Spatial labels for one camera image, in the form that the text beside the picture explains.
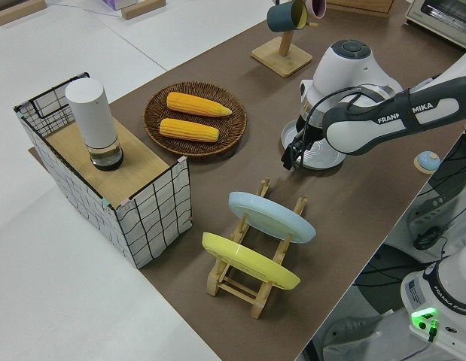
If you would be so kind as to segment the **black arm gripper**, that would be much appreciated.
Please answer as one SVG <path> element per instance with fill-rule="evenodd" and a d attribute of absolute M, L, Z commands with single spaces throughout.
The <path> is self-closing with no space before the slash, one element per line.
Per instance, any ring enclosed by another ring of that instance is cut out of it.
<path fill-rule="evenodd" d="M 295 127 L 297 134 L 292 141 L 293 146 L 289 144 L 282 155 L 282 165 L 287 170 L 291 170 L 293 164 L 295 168 L 301 168 L 305 150 L 324 137 L 322 130 L 307 123 L 302 115 L 298 117 Z"/>

